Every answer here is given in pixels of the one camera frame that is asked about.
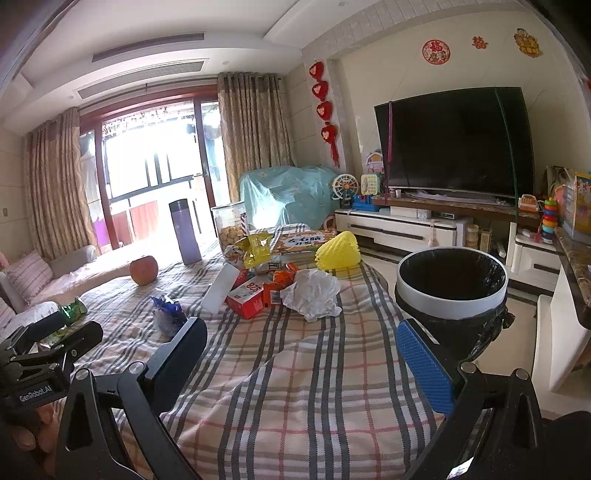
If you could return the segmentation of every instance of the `white box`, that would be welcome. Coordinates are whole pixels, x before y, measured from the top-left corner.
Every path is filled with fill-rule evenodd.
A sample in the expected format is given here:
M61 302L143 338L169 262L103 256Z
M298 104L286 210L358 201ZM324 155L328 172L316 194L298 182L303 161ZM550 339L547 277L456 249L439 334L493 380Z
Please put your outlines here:
M456 222L456 247L465 247L466 227L474 223L474 218L466 217L454 221Z
M426 220L431 218L431 210L420 210L416 208L390 207L390 215L407 218L420 218Z

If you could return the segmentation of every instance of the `curtain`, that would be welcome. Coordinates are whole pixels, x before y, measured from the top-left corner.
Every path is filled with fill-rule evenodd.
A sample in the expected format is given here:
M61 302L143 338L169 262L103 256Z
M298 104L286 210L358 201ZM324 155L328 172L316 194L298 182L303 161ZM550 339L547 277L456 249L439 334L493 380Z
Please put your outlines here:
M50 260L96 246L80 172L80 116L69 109L25 140L25 201L35 249Z
M274 74L221 73L217 91L230 199L237 202L244 172L293 165L279 78Z

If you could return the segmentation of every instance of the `white drawer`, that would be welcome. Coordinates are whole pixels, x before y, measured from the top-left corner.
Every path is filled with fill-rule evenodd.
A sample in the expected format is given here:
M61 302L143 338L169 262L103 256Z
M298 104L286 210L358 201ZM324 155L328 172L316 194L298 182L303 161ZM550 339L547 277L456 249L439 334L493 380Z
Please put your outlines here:
M542 249L515 245L510 277L514 280L554 291L560 273L558 255Z
M431 227L410 222L372 218L358 215L336 215L339 232L349 230L356 235L373 238L381 245L407 252L416 252L428 247ZM440 247L456 245L456 230L435 228L435 239Z

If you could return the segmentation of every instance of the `human hand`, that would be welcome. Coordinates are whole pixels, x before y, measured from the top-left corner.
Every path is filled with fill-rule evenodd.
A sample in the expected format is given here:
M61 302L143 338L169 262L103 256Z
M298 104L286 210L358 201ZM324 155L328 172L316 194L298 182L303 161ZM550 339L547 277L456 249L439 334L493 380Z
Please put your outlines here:
M30 452L39 445L39 448L47 454L41 462L41 467L48 475L53 476L56 469L56 446L60 422L52 404L36 408L35 412L41 420L41 428L37 433L37 438L24 427L11 425L9 429L12 439L21 450Z

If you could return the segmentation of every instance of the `wall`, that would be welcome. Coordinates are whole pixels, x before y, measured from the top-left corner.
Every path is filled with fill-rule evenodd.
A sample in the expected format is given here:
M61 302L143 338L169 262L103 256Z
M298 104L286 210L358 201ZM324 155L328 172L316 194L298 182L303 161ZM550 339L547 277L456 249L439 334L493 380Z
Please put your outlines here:
M284 78L291 154L298 167L322 163L319 156L322 139L316 135L316 105L306 83L307 76L304 64L300 64Z
M8 261L33 248L22 184L22 148L21 137L0 127L0 251Z
M520 52L513 35L525 28L538 38L543 55ZM472 46L482 36L486 50ZM450 60L434 66L422 47L438 38ZM467 87L521 86L530 115L538 182L547 165L591 169L591 125L566 53L530 12L491 11L416 25L343 57L340 78L352 130L355 172L362 157L379 147L374 106L389 100Z

